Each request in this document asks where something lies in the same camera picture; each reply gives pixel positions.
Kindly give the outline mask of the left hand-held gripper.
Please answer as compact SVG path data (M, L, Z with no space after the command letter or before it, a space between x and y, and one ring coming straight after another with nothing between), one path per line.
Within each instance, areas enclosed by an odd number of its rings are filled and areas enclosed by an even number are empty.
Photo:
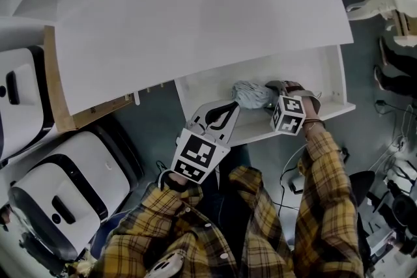
M230 152L228 142L239 113L239 104L231 100L201 105L177 138L170 170L201 184ZM222 117L222 122L215 125Z

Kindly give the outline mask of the person's right hand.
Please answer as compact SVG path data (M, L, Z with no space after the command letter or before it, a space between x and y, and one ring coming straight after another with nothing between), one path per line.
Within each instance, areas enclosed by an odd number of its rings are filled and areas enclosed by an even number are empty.
M288 94L304 90L304 87L295 81L285 81L284 86Z

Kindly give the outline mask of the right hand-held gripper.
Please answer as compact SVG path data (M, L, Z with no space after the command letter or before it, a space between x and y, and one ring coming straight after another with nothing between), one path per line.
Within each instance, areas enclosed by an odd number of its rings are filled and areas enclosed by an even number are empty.
M266 84L274 93L274 111L270 121L271 128L277 134L297 135L306 119L303 98L309 98L316 113L320 111L321 102L310 90L291 92L285 90L284 81L269 81Z

